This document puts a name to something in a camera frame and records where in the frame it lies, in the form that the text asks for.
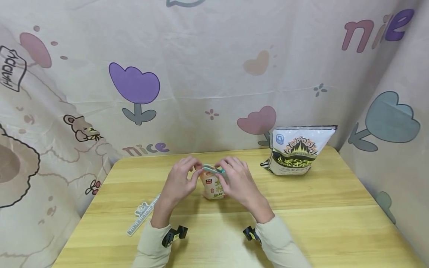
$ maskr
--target rice bag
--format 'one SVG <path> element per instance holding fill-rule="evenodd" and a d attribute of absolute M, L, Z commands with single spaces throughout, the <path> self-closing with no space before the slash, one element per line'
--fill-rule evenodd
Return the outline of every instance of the rice bag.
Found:
<path fill-rule="evenodd" d="M 337 126 L 276 127 L 270 136 L 271 156 L 261 167 L 275 175 L 302 175 L 309 171 Z"/>
<path fill-rule="evenodd" d="M 222 188 L 221 182 L 215 176 L 216 173 L 222 174 L 225 180 L 228 179 L 223 168 L 215 168 L 211 165 L 205 164 L 202 166 L 203 172 L 199 177 L 204 185 L 204 192 L 202 195 L 206 199 L 222 199 L 225 197 L 225 192 Z"/>

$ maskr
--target plastic ruler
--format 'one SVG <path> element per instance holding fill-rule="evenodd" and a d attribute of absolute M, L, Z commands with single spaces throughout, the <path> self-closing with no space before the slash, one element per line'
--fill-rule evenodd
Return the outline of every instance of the plastic ruler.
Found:
<path fill-rule="evenodd" d="M 137 210 L 134 212 L 134 214 L 138 217 L 138 219 L 134 222 L 134 224 L 128 229 L 127 234 L 129 236 L 132 236 L 136 230 L 140 227 L 140 225 L 147 219 L 149 214 L 154 210 L 154 206 L 156 202 L 158 201 L 161 194 L 158 194 L 158 196 L 152 201 L 150 205 L 148 205 L 146 202 L 143 202 Z"/>

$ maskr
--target wrist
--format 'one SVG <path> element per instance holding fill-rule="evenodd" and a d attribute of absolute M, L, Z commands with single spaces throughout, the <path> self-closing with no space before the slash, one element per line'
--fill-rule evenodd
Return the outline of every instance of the wrist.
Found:
<path fill-rule="evenodd" d="M 151 219 L 151 225 L 154 228 L 164 228 L 170 224 L 170 217 L 175 205 L 174 202 L 167 198 L 158 199 L 154 207 L 154 212 Z"/>
<path fill-rule="evenodd" d="M 247 209 L 258 223 L 267 223 L 274 218 L 274 212 L 264 196 L 254 198 L 249 202 Z"/>

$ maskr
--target green clip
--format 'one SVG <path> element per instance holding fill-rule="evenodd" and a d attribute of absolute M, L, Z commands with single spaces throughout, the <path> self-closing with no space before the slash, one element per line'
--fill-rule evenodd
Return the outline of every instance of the green clip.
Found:
<path fill-rule="evenodd" d="M 215 168 L 209 164 L 204 164 L 202 166 L 202 169 L 205 171 L 208 171 L 212 174 L 221 174 L 225 180 L 228 179 L 227 173 L 225 172 L 225 170 L 222 167 Z"/>

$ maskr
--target black clip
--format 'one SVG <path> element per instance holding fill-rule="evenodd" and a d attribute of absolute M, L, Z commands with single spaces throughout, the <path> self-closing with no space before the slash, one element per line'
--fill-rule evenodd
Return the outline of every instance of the black clip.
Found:
<path fill-rule="evenodd" d="M 164 236 L 164 239 L 162 240 L 162 246 L 169 247 L 173 243 L 174 240 L 178 239 L 184 239 L 186 237 L 187 228 L 184 226 L 179 225 L 177 230 L 174 230 L 171 228 L 168 233 Z"/>
<path fill-rule="evenodd" d="M 257 240 L 259 242 L 259 244 L 262 244 L 261 239 L 256 234 L 256 230 L 253 229 L 251 226 L 244 229 L 243 234 L 245 235 L 247 240 L 251 241 L 252 239 L 254 239 L 254 240 Z"/>

